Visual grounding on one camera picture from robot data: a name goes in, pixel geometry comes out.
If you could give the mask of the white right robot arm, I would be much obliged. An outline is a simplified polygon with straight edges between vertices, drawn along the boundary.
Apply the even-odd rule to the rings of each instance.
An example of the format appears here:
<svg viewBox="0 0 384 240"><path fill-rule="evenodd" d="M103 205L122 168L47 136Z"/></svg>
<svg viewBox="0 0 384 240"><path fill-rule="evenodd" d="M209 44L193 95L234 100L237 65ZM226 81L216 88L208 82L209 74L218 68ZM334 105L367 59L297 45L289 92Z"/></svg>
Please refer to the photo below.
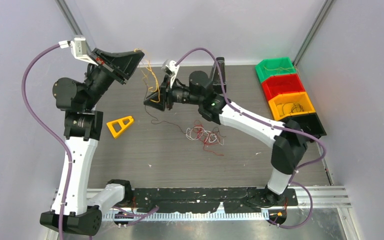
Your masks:
<svg viewBox="0 0 384 240"><path fill-rule="evenodd" d="M165 75L159 89L144 98L144 105L160 110L170 110L174 103L198 106L198 113L207 121L232 127L246 133L271 148L271 176L261 198L269 205L279 205L286 197L285 190L302 160L308 146L300 125L293 120L286 123L266 120L258 122L258 115L240 108L231 100L225 100L220 91L213 88L213 81L203 71L189 75L188 85L175 79L169 83Z"/></svg>

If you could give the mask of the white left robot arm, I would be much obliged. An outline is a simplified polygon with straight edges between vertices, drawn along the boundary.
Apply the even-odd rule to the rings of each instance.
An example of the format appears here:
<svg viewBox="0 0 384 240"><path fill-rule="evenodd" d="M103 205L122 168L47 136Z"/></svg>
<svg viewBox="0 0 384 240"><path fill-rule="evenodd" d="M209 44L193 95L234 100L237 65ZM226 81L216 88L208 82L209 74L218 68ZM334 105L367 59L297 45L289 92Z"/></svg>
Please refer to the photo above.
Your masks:
<svg viewBox="0 0 384 240"><path fill-rule="evenodd" d="M134 192L128 180L109 180L103 190L87 198L92 160L101 138L103 112L95 109L112 83L124 84L135 72L144 52L92 51L84 81L59 78L52 87L56 107L64 112L62 145L66 151L58 192L40 224L61 234L93 237L112 207L128 207Z"/></svg>

